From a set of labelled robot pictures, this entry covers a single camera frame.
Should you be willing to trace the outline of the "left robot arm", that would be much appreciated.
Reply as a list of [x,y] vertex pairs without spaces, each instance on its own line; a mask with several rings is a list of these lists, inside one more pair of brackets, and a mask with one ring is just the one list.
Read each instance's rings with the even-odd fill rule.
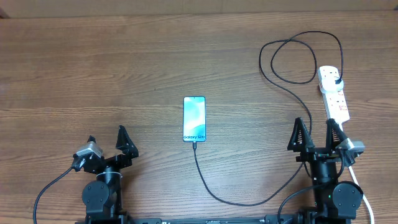
[[118,130],[116,149],[121,153],[107,159],[91,154],[83,164],[85,172],[96,176],[96,180],[88,183],[82,191],[82,201],[86,206],[85,223],[134,222],[132,216],[123,210],[121,169],[131,166],[139,152],[122,125]]

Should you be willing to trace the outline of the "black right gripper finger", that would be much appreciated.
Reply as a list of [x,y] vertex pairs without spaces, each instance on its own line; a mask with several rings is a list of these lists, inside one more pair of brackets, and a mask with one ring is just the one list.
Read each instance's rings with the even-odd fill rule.
[[296,118],[287,149],[294,152],[308,152],[314,147],[315,145],[303,119],[301,117]]
[[335,149],[347,150],[348,137],[339,124],[333,118],[330,118],[326,121],[326,125],[326,149],[330,151]]

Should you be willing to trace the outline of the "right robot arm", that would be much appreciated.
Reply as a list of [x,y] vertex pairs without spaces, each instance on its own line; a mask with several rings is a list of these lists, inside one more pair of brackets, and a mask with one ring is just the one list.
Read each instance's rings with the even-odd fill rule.
[[328,119],[325,147],[316,147],[303,119],[296,118],[287,149],[299,153],[296,161],[309,163],[312,186],[289,195],[279,207],[277,221],[282,223],[281,212],[290,199],[309,190],[314,193],[315,206],[300,209],[292,216],[292,223],[350,223],[354,220],[364,192],[358,184],[338,179],[364,152],[364,143],[351,140],[334,119]]

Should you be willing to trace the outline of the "Samsung Galaxy smartphone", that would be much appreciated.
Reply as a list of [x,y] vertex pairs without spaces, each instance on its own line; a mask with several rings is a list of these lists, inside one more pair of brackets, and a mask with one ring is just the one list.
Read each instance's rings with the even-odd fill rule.
[[183,141],[206,141],[206,100],[204,96],[183,98]]

